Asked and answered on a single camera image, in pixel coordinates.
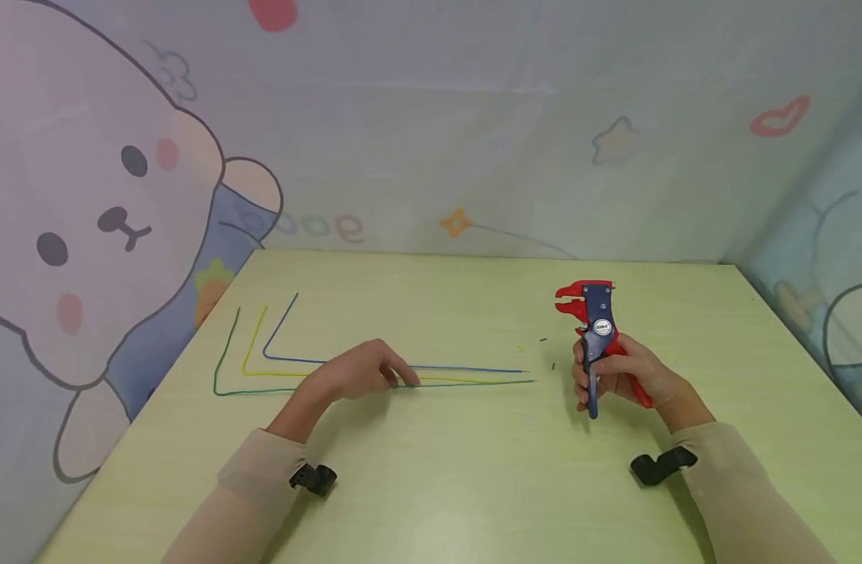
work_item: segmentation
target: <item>wire stripper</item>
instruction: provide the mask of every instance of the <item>wire stripper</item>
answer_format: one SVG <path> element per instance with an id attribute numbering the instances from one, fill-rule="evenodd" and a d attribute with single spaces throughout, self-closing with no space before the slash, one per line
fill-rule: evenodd
<path id="1" fill-rule="evenodd" d="M 619 329 L 613 318 L 610 297 L 616 286 L 611 280 L 579 280 L 574 284 L 561 287 L 556 291 L 557 298 L 572 297 L 569 302 L 557 302 L 556 310 L 575 316 L 581 322 L 575 332 L 581 337 L 581 368 L 590 379 L 588 385 L 588 414 L 597 419 L 597 374 L 592 372 L 591 364 L 611 355 L 625 355 L 619 345 Z M 644 391 L 638 378 L 629 374 L 635 399 L 645 408 L 653 407 L 653 400 Z"/>

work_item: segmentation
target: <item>green wire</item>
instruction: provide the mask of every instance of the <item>green wire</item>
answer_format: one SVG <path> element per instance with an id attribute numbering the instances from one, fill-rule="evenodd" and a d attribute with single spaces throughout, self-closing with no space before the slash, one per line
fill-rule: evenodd
<path id="1" fill-rule="evenodd" d="M 218 363 L 215 365 L 215 372 L 212 373 L 212 393 L 218 397 L 228 396 L 254 396 L 257 393 L 276 393 L 276 392 L 295 392 L 295 388 L 270 388 L 267 390 L 231 390 L 229 392 L 218 392 L 218 372 L 221 371 L 221 366 L 224 364 L 224 358 L 227 356 L 227 351 L 230 348 L 230 340 L 234 338 L 234 332 L 237 329 L 237 322 L 240 321 L 240 310 L 237 308 L 237 314 L 234 316 L 234 324 L 230 326 L 230 333 L 227 335 L 227 341 L 224 342 L 224 350 L 221 351 L 221 358 L 218 358 Z M 431 384 L 421 385 L 421 388 L 455 388 L 459 386 L 493 386 L 493 385 L 510 385 L 510 384 L 531 384 L 534 380 L 515 380 L 515 381 L 478 381 L 472 384 Z"/>

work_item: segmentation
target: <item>bear nose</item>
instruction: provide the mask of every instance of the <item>bear nose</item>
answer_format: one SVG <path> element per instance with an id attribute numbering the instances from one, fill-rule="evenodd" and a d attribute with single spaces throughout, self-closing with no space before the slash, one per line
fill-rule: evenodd
<path id="1" fill-rule="evenodd" d="M 127 225 L 127 210 L 120 206 L 115 206 L 99 215 L 99 228 L 105 233 L 117 231 L 124 225 Z"/>

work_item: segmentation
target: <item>table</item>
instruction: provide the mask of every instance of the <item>table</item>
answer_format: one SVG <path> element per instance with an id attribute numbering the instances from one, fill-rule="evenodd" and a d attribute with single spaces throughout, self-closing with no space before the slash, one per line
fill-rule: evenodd
<path id="1" fill-rule="evenodd" d="M 621 331 L 740 429 L 840 562 L 862 562 L 862 420 L 735 267 L 281 250 L 249 259 L 39 562 L 159 560 L 287 397 L 212 393 L 237 308 L 219 391 L 299 381 L 241 374 L 264 306 L 248 372 L 310 368 L 261 355 L 296 292 L 270 354 L 323 358 L 382 337 L 412 363 L 519 367 L 537 381 L 335 405 L 310 458 L 337 486 L 300 495 L 275 562 L 711 562 L 680 476 L 641 488 L 629 474 L 667 445 L 657 415 L 617 398 L 596 421 L 574 411 L 574 321 L 553 295 L 583 278 L 615 280 Z"/>

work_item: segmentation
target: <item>yellow wire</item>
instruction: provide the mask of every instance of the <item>yellow wire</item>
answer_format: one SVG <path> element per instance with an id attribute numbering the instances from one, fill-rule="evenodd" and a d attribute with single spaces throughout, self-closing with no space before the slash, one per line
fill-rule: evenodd
<path id="1" fill-rule="evenodd" d="M 249 361 L 249 355 L 252 354 L 252 349 L 256 345 L 256 338 L 259 337 L 259 329 L 261 328 L 261 322 L 265 319 L 266 311 L 267 306 L 263 308 L 263 312 L 259 315 L 259 321 L 256 323 L 256 331 L 252 332 L 252 338 L 249 339 L 246 355 L 243 356 L 242 374 L 244 376 L 295 376 L 295 378 L 305 378 L 308 374 L 296 372 L 247 372 L 246 363 Z M 461 378 L 422 378 L 422 380 L 459 381 L 461 384 L 491 384 L 491 380 L 465 380 Z"/>

